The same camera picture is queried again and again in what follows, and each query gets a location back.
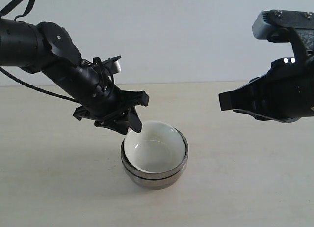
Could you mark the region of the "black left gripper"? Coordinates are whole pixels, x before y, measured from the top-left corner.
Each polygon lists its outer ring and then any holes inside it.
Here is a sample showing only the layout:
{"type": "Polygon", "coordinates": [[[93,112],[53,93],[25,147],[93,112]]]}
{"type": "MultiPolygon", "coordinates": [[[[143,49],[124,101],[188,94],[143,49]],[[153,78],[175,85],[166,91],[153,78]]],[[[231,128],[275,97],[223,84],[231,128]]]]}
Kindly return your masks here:
{"type": "Polygon", "coordinates": [[[106,75],[102,64],[80,67],[75,80],[73,97],[81,104],[73,113],[76,119],[92,120],[95,127],[122,135],[129,129],[141,132],[142,122],[135,106],[148,106],[149,95],[145,91],[121,91],[115,85],[113,75],[106,75]]]}

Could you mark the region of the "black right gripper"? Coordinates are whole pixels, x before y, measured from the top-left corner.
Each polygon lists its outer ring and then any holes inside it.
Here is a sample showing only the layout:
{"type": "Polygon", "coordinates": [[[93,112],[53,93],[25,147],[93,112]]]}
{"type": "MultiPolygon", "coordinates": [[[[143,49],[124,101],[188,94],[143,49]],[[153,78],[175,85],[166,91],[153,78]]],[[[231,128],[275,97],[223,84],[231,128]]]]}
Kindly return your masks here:
{"type": "Polygon", "coordinates": [[[258,121],[294,123],[314,115],[314,63],[285,57],[264,75],[218,94],[221,111],[247,114],[258,121]]]}

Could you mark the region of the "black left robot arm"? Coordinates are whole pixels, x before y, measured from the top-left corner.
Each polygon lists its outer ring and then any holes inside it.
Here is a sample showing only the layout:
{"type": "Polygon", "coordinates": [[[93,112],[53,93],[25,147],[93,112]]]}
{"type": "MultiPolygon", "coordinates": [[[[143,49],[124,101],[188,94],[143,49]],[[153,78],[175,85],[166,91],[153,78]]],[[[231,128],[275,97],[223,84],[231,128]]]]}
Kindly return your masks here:
{"type": "Polygon", "coordinates": [[[139,133],[142,122],[135,107],[148,105],[149,96],[116,86],[113,75],[120,71],[119,59],[83,59],[65,28],[53,22],[0,21],[1,66],[46,75],[79,104],[73,114],[77,120],[90,119],[97,127],[123,135],[128,130],[139,133]]]}

